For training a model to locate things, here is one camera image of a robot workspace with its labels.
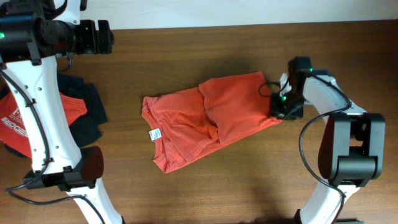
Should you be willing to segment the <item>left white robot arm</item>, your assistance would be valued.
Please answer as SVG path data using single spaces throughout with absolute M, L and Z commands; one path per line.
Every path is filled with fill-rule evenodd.
M 123 223 L 103 184 L 97 146 L 80 148 L 69 130 L 57 83 L 60 54 L 108 54 L 114 37 L 106 20 L 79 24 L 39 12 L 1 15 L 1 75 L 19 107 L 32 151 L 22 187 L 57 186 L 89 223 Z

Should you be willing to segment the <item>orange McKinney Boyd soccer t-shirt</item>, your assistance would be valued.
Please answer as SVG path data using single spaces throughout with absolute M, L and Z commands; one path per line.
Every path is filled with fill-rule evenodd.
M 281 123 L 271 100 L 258 92 L 262 72 L 211 78 L 197 87 L 146 96 L 141 115 L 155 143 L 154 163 L 164 173 Z

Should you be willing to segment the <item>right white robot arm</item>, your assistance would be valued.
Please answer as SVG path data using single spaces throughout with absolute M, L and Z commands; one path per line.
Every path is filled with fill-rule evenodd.
M 339 223 L 348 199 L 381 174 L 386 121 L 381 114 L 368 113 L 356 105 L 335 78 L 323 70 L 283 73 L 277 86 L 280 92 L 274 99 L 278 102 L 294 103 L 296 110 L 308 104 L 318 111 L 298 139 L 302 162 L 318 185 L 305 206 L 296 211 L 293 221 Z M 316 174 L 306 160 L 303 139 L 306 130 L 319 120 L 324 120 L 326 127 L 318 153 L 320 173 Z

